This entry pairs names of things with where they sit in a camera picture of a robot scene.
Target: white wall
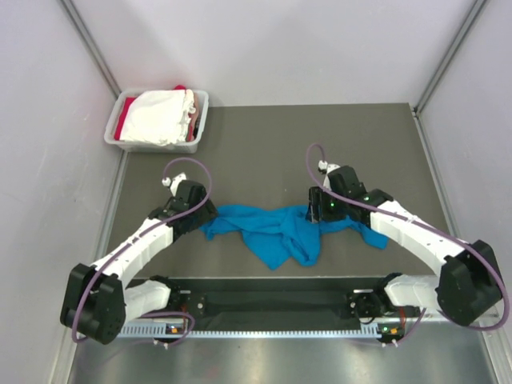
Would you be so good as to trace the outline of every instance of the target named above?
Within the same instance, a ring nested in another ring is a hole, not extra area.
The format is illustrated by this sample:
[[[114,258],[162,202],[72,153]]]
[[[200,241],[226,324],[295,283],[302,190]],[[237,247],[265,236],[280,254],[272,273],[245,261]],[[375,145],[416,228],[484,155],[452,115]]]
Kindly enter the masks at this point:
[[[119,152],[102,142],[114,97],[58,2],[0,17],[0,372],[41,384],[62,337],[67,276],[92,260]]]
[[[415,104],[473,0],[74,0],[121,88],[215,105]]]
[[[422,115],[461,235],[489,242],[512,292],[512,2],[493,0]],[[512,321],[506,325],[512,341]]]

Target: gray table surface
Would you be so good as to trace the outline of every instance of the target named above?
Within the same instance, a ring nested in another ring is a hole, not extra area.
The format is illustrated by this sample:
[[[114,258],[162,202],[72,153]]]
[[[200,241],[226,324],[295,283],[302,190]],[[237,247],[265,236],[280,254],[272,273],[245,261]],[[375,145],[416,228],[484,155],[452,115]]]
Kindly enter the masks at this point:
[[[352,165],[368,189],[380,188],[427,222],[446,229],[432,177],[408,105],[213,108],[194,156],[211,169],[212,199],[274,209],[307,204],[312,185],[305,168],[311,142],[328,159]],[[109,250],[132,234],[168,193],[160,184],[175,156],[131,154],[119,197]],[[186,171],[205,181],[188,164]],[[280,277],[427,274],[419,260],[395,244],[384,251],[345,230],[322,239],[318,263],[289,260],[270,271],[240,234],[213,241],[196,231],[157,255],[142,276]],[[496,382],[480,333],[450,324],[421,324],[400,348],[382,349],[339,339],[190,339],[165,351],[131,346],[100,365],[128,341],[78,346],[69,383],[464,383]],[[79,368],[92,366],[93,373]]]
[[[388,192],[409,211],[446,230],[407,104],[210,108],[193,156],[211,171],[215,205],[246,204],[272,210],[308,203],[313,182],[306,172],[305,152],[312,142],[324,145],[328,161],[354,167],[368,190]],[[161,184],[162,170],[176,157],[130,154],[109,251],[168,199]],[[189,178],[206,181],[202,171],[188,163],[176,166],[171,175],[182,171]],[[382,276],[397,271],[430,273],[396,244],[377,250],[353,230],[323,236],[315,266],[300,266],[289,259],[274,271],[246,248],[239,233],[207,241],[202,232],[195,231],[157,255],[140,276]]]

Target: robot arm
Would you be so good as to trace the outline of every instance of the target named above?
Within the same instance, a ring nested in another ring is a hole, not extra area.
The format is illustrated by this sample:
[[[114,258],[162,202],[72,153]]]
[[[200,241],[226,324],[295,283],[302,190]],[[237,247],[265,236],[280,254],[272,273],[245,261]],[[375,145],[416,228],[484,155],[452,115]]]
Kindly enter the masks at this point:
[[[78,264],[72,269],[62,305],[61,324],[72,327],[87,284],[100,267],[115,255],[116,259],[104,269],[88,293],[78,320],[79,333],[108,344],[116,338],[126,322],[168,306],[174,287],[164,278],[155,277],[131,288],[128,288],[128,284],[157,253],[182,235],[215,218],[217,210],[208,200],[195,212],[169,221],[176,214],[199,204],[206,196],[206,190],[203,185],[186,180],[184,174],[172,181],[164,180],[164,186],[173,195],[164,207],[151,212],[141,227],[110,254],[90,266]]]
[[[335,221],[347,215],[372,230],[384,234],[422,260],[433,276],[416,277],[391,274],[375,287],[382,314],[401,306],[418,306],[442,310],[451,320],[468,326],[502,298],[496,281],[487,269],[455,242],[414,224],[417,216],[404,209],[381,190],[366,191],[354,169],[320,161],[318,170],[326,177],[324,187],[345,198],[373,206],[406,218],[401,220],[354,206],[331,197],[319,187],[310,188],[308,219]],[[498,272],[492,248],[481,240],[470,245]]]

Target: red cloth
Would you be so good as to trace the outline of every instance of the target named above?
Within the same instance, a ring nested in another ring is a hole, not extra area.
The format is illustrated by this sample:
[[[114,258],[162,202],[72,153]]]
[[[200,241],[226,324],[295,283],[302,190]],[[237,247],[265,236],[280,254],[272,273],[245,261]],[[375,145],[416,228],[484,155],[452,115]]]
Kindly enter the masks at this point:
[[[173,90],[186,90],[186,88],[185,86],[176,86]],[[122,106],[121,114],[119,115],[118,126],[116,126],[115,128],[114,140],[121,140],[121,132],[125,124],[126,116],[128,115],[128,109],[130,108],[132,102],[134,102],[135,99],[136,98],[126,98],[125,103]],[[188,142],[194,140],[194,127],[192,126],[192,124],[189,124],[189,131],[186,136],[186,140]]]
[[[136,98],[126,98],[125,103],[122,106],[121,114],[119,115],[118,126],[115,129],[114,140],[121,140],[122,126],[125,124],[126,116],[128,115],[128,109],[135,99]]]

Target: blue towel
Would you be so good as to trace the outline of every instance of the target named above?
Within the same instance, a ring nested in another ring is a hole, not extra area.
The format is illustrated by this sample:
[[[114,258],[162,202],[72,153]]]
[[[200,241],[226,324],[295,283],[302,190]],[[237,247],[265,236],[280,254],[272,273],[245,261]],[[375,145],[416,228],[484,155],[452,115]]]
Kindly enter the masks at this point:
[[[312,266],[320,254],[320,236],[352,228],[367,244],[386,248],[387,237],[347,216],[339,222],[313,224],[306,220],[307,206],[262,210],[252,206],[221,206],[218,217],[201,227],[208,240],[216,234],[239,230],[244,243],[272,270],[290,256],[302,266]]]

